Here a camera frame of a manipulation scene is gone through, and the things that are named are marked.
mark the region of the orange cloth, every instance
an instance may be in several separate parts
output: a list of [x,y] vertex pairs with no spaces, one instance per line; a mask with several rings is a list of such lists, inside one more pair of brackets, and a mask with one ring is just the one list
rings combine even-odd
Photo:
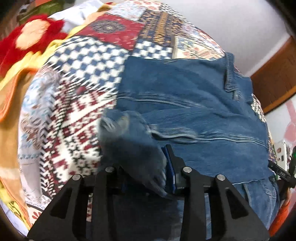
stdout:
[[0,90],[0,180],[29,224],[17,160],[17,134],[22,101],[36,72],[37,69],[23,69]]
[[289,205],[290,201],[286,205],[282,205],[276,218],[272,222],[270,228],[269,228],[269,235],[274,236],[275,233],[279,230],[279,228],[282,226],[286,218],[289,214]]

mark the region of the denim jeans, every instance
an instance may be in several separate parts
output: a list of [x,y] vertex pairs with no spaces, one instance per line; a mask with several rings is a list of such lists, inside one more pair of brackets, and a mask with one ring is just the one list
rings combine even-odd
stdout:
[[[252,82],[234,71],[232,54],[217,61],[129,57],[116,109],[137,112],[158,145],[170,144],[187,166],[224,174],[268,228],[279,209],[278,187],[267,167],[267,126],[251,103]],[[119,240],[178,240],[184,203],[130,190],[114,197]],[[209,213],[206,206],[207,237]]]

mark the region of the metal bolt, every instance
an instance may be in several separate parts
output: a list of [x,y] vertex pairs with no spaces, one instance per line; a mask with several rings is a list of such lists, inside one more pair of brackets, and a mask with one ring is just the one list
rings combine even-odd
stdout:
[[75,175],[72,177],[72,179],[73,179],[74,181],[78,181],[78,180],[80,179],[80,175],[79,175],[79,174],[75,174]]
[[191,173],[192,169],[191,169],[191,167],[184,167],[183,171],[186,173]]
[[106,167],[106,172],[113,172],[114,171],[114,167]]
[[225,180],[225,176],[222,174],[217,175],[218,180],[220,181],[224,181]]

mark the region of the denim shirt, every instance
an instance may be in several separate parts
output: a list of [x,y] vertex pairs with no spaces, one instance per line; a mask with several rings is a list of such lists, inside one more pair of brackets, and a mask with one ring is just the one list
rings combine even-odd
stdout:
[[268,131],[252,110],[252,82],[233,55],[216,61],[129,57],[116,108],[142,114],[161,147],[203,175],[268,178]]

